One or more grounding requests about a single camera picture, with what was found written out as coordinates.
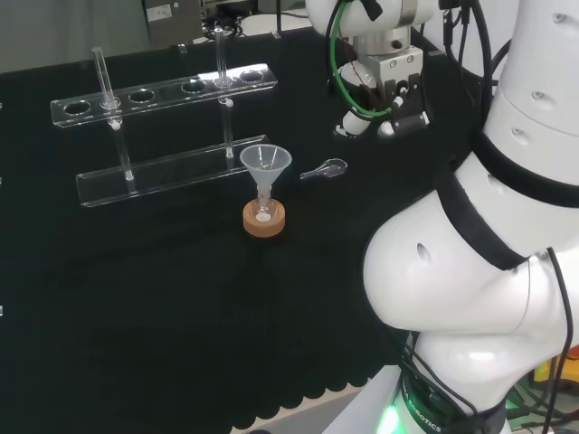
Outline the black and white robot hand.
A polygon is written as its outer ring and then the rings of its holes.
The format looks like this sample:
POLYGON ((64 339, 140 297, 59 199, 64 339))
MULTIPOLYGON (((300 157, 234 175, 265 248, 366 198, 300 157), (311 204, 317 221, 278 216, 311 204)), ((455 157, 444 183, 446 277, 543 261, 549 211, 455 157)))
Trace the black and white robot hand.
POLYGON ((423 51, 411 46, 384 56, 361 54, 333 67, 333 81, 347 112, 336 126, 343 137, 370 127, 383 139, 425 130, 430 125, 422 86, 423 51))

